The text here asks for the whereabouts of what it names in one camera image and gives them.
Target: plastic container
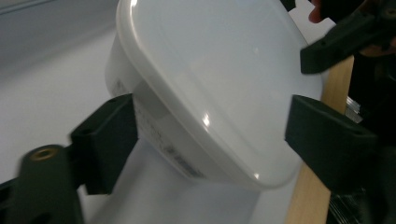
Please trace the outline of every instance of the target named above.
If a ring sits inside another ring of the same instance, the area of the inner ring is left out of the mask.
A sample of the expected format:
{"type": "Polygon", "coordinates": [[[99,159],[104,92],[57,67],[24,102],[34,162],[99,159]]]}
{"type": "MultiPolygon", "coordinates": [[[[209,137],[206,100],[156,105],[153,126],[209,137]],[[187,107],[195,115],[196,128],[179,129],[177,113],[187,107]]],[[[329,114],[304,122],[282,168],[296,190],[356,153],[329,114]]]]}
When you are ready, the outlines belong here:
{"type": "Polygon", "coordinates": [[[140,134],[183,175],[248,189],[284,184],[300,164],[284,141],[305,41],[277,0],[121,0],[106,69],[134,94],[140,134]]]}

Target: wooden stick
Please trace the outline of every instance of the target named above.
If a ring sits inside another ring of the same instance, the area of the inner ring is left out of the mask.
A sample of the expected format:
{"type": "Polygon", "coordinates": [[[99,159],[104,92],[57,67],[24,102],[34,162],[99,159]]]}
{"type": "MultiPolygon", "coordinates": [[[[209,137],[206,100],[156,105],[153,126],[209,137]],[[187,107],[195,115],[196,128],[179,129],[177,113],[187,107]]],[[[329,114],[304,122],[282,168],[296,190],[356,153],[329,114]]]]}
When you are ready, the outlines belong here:
{"type": "MultiPolygon", "coordinates": [[[[345,113],[347,93],[353,68],[353,57],[330,69],[321,101],[345,113]]],[[[330,200],[329,190],[304,163],[291,198],[286,224],[325,224],[330,200]]]]}

